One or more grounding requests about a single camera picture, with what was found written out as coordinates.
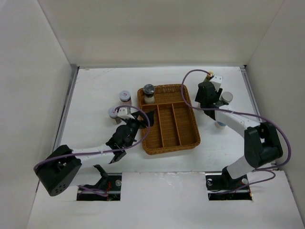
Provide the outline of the grinder bottle clear lid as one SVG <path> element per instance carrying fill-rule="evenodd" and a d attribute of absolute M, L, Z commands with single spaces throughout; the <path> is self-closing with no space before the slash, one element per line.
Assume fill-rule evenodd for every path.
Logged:
<path fill-rule="evenodd" d="M 144 102 L 145 102 L 145 104 L 153 104 L 155 102 L 155 98 L 154 98 L 155 87 L 154 87 L 154 85 L 146 84 L 143 87 L 143 92 L 144 92 Z"/>

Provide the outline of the red sauce bottle yellow cap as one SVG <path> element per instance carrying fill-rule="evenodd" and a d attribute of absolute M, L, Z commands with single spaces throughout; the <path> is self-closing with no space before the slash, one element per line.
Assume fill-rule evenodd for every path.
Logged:
<path fill-rule="evenodd" d="M 211 79 L 213 79 L 213 77 L 214 77 L 213 72 L 212 72 L 212 71 L 209 71 L 209 72 L 206 74 L 206 77 L 205 77 L 205 79 L 204 79 L 204 82 L 210 81 Z"/>

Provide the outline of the white-lid spice jar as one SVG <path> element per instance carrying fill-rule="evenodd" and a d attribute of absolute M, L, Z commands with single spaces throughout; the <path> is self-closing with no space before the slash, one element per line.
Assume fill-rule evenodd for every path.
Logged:
<path fill-rule="evenodd" d="M 121 104 L 132 105 L 131 94 L 129 91 L 123 90 L 119 94 Z"/>
<path fill-rule="evenodd" d="M 116 110 L 115 106 L 108 109 L 108 115 L 113 124 L 118 125 L 122 122 L 121 118 L 118 116 L 118 111 Z"/>

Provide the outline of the silver-lid shaker blue label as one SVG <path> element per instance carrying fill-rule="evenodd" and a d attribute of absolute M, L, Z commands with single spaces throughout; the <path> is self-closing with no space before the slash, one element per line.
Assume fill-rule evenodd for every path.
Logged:
<path fill-rule="evenodd" d="M 219 121 L 215 121 L 215 126 L 219 129 L 224 129 L 226 127 L 226 124 L 219 122 Z"/>

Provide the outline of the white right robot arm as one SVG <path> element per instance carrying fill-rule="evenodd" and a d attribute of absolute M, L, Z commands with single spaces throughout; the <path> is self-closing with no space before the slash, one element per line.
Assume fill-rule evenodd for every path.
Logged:
<path fill-rule="evenodd" d="M 219 126 L 233 129 L 244 139 L 244 155 L 222 170 L 221 183 L 231 189 L 242 176 L 281 158 L 283 150 L 274 125 L 230 111 L 229 104 L 220 99 L 221 91 L 211 82 L 202 82 L 198 84 L 195 101 Z"/>

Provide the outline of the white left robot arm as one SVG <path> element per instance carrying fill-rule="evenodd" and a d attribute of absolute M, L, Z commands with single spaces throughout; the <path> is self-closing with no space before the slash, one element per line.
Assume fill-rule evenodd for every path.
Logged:
<path fill-rule="evenodd" d="M 154 111 L 139 110 L 128 113 L 125 107 L 119 109 L 118 118 L 124 124 L 118 126 L 112 137 L 105 144 L 93 148 L 71 149 L 61 145 L 45 160 L 34 166 L 34 172 L 51 197 L 57 196 L 69 186 L 78 186 L 81 193 L 91 192 L 101 197 L 108 197 L 111 183 L 106 171 L 99 165 L 102 156 L 111 156 L 110 164 L 119 162 L 126 150 L 139 144 L 135 139 L 138 130 L 150 130 L 154 124 Z M 74 182 L 81 168 L 93 167 L 99 171 L 91 177 L 91 185 Z"/>

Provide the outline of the brown wicker divided tray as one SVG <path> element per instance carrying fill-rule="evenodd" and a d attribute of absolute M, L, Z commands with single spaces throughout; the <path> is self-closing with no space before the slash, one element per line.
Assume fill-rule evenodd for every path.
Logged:
<path fill-rule="evenodd" d="M 200 134 L 186 86 L 165 84 L 155 86 L 154 103 L 145 103 L 144 90 L 137 92 L 138 107 L 144 112 L 154 112 L 154 124 L 150 131 L 141 130 L 148 136 L 142 142 L 149 155 L 164 154 L 197 147 Z"/>

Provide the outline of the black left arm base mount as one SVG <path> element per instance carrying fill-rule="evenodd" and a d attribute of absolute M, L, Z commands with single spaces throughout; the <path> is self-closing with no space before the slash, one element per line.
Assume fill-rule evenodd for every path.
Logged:
<path fill-rule="evenodd" d="M 122 173 L 107 173 L 100 165 L 94 165 L 101 178 L 94 185 L 81 185 L 77 201 L 120 201 Z"/>

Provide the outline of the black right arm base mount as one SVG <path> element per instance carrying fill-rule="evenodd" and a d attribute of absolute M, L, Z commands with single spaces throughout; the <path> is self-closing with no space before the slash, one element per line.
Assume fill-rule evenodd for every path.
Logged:
<path fill-rule="evenodd" d="M 238 179 L 225 183 L 221 173 L 207 173 L 205 175 L 208 199 L 210 201 L 252 200 L 248 177 L 244 175 Z"/>

